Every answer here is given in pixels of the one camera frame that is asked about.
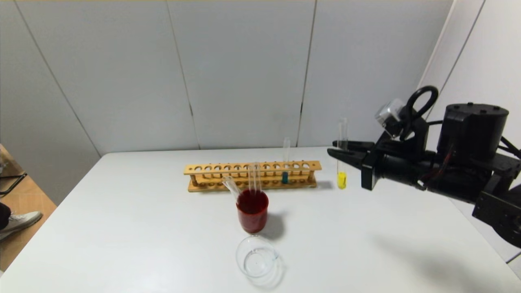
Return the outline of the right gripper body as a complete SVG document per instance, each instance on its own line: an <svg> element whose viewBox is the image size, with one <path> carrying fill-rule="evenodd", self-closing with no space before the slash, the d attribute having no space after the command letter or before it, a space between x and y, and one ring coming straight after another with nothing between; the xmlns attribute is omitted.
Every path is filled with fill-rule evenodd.
<svg viewBox="0 0 521 293"><path fill-rule="evenodd" d="M361 186L372 190L379 179L389 179L425 190L418 181L427 171L426 136L400 141L383 132L362 161Z"/></svg>

